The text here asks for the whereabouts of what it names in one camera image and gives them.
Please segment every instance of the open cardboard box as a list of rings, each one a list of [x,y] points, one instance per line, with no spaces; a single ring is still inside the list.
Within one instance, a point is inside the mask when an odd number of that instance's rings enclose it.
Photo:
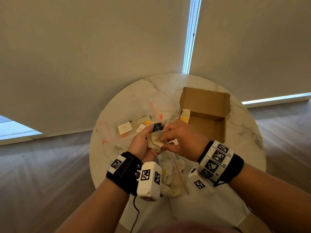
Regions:
[[[184,87],[179,104],[181,109],[191,111],[189,124],[209,140],[225,141],[225,117],[231,111],[230,94]]]

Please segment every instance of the hand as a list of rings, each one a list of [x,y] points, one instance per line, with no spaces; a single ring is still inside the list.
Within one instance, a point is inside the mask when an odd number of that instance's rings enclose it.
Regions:
[[[152,133],[153,124],[142,129],[132,140],[128,152],[135,155],[142,163],[154,161],[158,153],[147,146],[147,135]]]
[[[173,142],[168,143],[162,147],[162,150],[169,150],[194,162],[197,162],[209,142],[202,133],[181,120],[169,123],[159,141],[175,139],[177,139],[178,145],[174,145]]]

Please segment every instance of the person's right arm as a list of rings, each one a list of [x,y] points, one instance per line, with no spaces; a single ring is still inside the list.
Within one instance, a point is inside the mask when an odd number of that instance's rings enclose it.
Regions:
[[[164,150],[197,162],[209,140],[190,124],[176,120],[166,126],[160,141]],[[311,232],[311,195],[244,163],[229,186],[267,226],[276,232]]]

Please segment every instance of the forearm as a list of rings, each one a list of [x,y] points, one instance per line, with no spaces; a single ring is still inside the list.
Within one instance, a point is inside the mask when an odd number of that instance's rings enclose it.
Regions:
[[[106,178],[56,233],[113,233],[128,199],[124,190]]]
[[[248,164],[229,186],[277,232],[311,232],[311,195]]]

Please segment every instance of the box lid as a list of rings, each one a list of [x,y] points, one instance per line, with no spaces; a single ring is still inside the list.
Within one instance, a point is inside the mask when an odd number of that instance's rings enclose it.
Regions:
[[[230,113],[230,94],[184,87],[179,104],[198,114],[224,118]]]

